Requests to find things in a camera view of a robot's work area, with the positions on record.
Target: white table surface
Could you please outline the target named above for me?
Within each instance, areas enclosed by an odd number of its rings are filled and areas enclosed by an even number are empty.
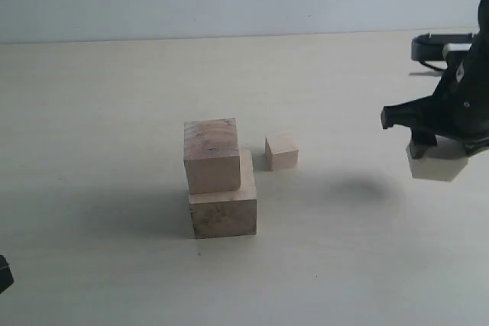
[[[489,157],[412,179],[422,31],[0,47],[0,324],[487,325]],[[191,239],[183,122],[236,118],[258,233]],[[290,132],[296,169],[264,170]]]

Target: wooden block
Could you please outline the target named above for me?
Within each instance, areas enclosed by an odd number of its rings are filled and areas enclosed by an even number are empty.
[[[272,171],[294,168],[299,159],[299,148],[290,134],[278,134],[265,138],[265,153]]]
[[[191,194],[239,189],[236,120],[186,122],[183,160]]]
[[[409,145],[406,153],[414,179],[451,182],[468,164],[468,157],[461,144],[440,137],[438,146],[429,148],[419,160],[411,158]]]
[[[236,191],[190,194],[196,239],[257,233],[257,190],[249,150],[240,150],[241,187]]]

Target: table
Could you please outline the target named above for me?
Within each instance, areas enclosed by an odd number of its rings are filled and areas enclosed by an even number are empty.
[[[415,180],[381,128],[438,82],[422,32],[0,46],[0,323],[486,325],[489,157]],[[256,236],[191,237],[183,122],[212,118],[253,154]],[[268,172],[282,131],[299,166]]]

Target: black cable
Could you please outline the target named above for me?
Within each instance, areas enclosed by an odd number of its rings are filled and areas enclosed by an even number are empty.
[[[436,72],[444,72],[446,71],[446,69],[443,69],[443,68],[438,68],[437,66],[434,66],[434,65],[431,65],[431,64],[428,64],[427,62],[425,61],[420,61],[419,62],[421,65],[427,67],[427,68],[430,68],[432,70],[435,70]]]

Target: black object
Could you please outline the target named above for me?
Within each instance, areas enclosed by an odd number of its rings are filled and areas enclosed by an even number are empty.
[[[0,255],[0,293],[3,293],[13,283],[14,277],[8,267],[8,262]]]
[[[468,156],[489,148],[489,0],[478,9],[479,33],[471,35],[423,35],[413,40],[412,59],[447,62],[434,93],[430,96],[385,106],[383,129],[401,125],[411,129],[410,153],[423,157],[436,146],[436,136],[460,142]],[[449,44],[465,44],[460,51]]]

